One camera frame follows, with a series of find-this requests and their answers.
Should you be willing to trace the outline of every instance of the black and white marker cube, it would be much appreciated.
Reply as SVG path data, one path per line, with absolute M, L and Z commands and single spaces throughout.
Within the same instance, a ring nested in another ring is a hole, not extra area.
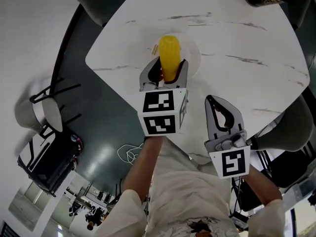
M 162 136 L 180 131 L 187 112 L 185 88 L 141 91 L 138 118 L 146 136 Z
M 249 173 L 250 146 L 208 153 L 219 178 L 232 178 Z

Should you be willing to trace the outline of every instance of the white plate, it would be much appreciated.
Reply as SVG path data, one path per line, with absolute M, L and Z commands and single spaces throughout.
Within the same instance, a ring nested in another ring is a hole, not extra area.
M 196 75 L 201 65 L 201 52 L 197 44 L 193 40 L 189 39 L 188 36 L 186 36 L 183 33 L 170 33 L 166 35 L 173 35 L 178 38 L 179 44 L 181 46 L 181 60 L 186 59 L 188 61 L 188 79 L 191 79 Z M 152 47 L 152 51 L 150 54 L 151 61 L 159 56 L 159 41 L 160 38 L 154 43 Z

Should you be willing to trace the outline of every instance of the yellow corn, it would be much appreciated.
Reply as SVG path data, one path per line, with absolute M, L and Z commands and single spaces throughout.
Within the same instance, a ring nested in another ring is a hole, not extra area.
M 172 81 L 177 75 L 180 58 L 180 44 L 175 36 L 162 36 L 159 41 L 159 56 L 164 81 Z

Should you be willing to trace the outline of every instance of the marble tabletop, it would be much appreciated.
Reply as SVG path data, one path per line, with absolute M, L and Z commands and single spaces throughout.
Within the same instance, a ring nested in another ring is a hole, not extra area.
M 188 112 L 181 132 L 169 138 L 199 163 L 208 157 L 207 95 L 237 107 L 250 137 L 309 84 L 303 52 L 280 6 L 253 8 L 245 0 L 126 0 L 86 63 L 137 109 L 139 75 L 150 62 L 151 48 L 162 35 L 174 32 L 196 42 L 201 66 L 187 83 Z

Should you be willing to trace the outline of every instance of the white shirt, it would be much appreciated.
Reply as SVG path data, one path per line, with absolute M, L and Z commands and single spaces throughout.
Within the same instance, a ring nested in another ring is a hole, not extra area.
M 123 192 L 96 237 L 235 237 L 230 187 L 215 175 L 194 171 L 161 174 L 153 181 L 148 222 L 133 190 Z M 249 237 L 281 237 L 283 202 L 275 200 L 248 220 Z

